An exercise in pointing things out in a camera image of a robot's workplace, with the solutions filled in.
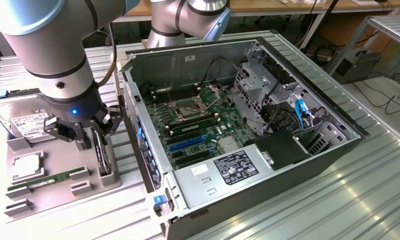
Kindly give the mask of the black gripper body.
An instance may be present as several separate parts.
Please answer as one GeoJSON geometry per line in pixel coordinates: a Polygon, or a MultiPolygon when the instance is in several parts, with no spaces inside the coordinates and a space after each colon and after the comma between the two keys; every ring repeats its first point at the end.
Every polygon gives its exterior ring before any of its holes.
{"type": "Polygon", "coordinates": [[[57,122],[65,125],[89,123],[90,119],[101,121],[107,114],[95,82],[75,97],[63,99],[43,96],[43,98],[53,110],[57,122]]]}

